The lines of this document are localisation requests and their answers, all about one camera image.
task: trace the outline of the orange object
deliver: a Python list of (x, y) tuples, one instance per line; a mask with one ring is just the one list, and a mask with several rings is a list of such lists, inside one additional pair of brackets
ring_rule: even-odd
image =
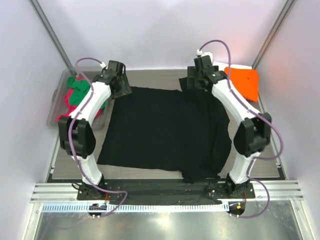
[[(224, 72), (228, 74), (228, 67), (224, 69)], [(230, 80), (245, 99), (258, 101), (259, 76), (256, 69), (231, 68)]]

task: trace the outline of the red cloth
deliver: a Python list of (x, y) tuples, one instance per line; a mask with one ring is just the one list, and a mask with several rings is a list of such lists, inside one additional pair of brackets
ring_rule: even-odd
[[(59, 121), (59, 119), (60, 119), (61, 116), (69, 116), (69, 114), (72, 113), (72, 112), (77, 108), (76, 105), (70, 105), (70, 104), (69, 104), (69, 97), (71, 96), (73, 90), (74, 90), (73, 88), (69, 88), (69, 89), (68, 89), (68, 92), (67, 92), (66, 95), (64, 96), (64, 103), (65, 103), (65, 105), (66, 105), (66, 108), (68, 109), (68, 112), (63, 113), (63, 114), (60, 114), (60, 115), (56, 118), (57, 121)], [(101, 114), (101, 112), (102, 112), (102, 109), (99, 109), (99, 111), (96, 113), (96, 115), (95, 115), (94, 118), (98, 117), (99, 114)]]

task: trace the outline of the white backdrop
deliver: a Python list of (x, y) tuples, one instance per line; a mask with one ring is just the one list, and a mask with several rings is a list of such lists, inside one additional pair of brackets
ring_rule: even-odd
[[(234, 64), (252, 65), (285, 0), (39, 0), (71, 62), (184, 69), (196, 49), (226, 41)], [(227, 60), (219, 43), (207, 49)], [(93, 66), (95, 63), (83, 63)]]
[(296, 1), (258, 72), (263, 103), (284, 139), (282, 162), (298, 180), (320, 237), (319, 12), (319, 1)]
[(66, 66), (28, 1), (1, 0), (0, 9), (0, 239), (20, 240), (49, 169), (58, 133), (46, 121)]

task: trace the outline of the ruler strip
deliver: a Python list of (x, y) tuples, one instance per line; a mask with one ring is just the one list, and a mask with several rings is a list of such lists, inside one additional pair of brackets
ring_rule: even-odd
[[(103, 210), (89, 210), (92, 203), (45, 203), (42, 213), (104, 213), (116, 205), (108, 204)], [(186, 213), (186, 212), (227, 212), (228, 202), (217, 205), (121, 205), (115, 213)]]

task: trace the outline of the clear plastic container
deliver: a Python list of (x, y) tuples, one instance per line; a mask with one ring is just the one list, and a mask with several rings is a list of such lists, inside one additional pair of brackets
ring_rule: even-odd
[[(101, 73), (100, 67), (82, 67), (81, 70), (90, 80), (92, 80), (94, 76), (96, 76), (97, 74)], [(67, 92), (68, 92), (67, 79), (71, 76), (72, 74), (69, 71), (69, 69), (65, 69), (62, 72), (59, 85), (53, 93), (52, 106), (50, 109), (48, 119), (46, 121), (46, 124), (49, 128), (57, 128), (58, 127), (57, 117), (60, 114), (64, 114), (67, 112), (67, 106), (65, 104), (64, 97), (65, 95), (67, 95)], [(107, 109), (103, 109), (100, 115), (96, 119), (94, 119), (91, 125), (92, 130), (103, 129), (106, 123), (106, 119), (107, 119)]]

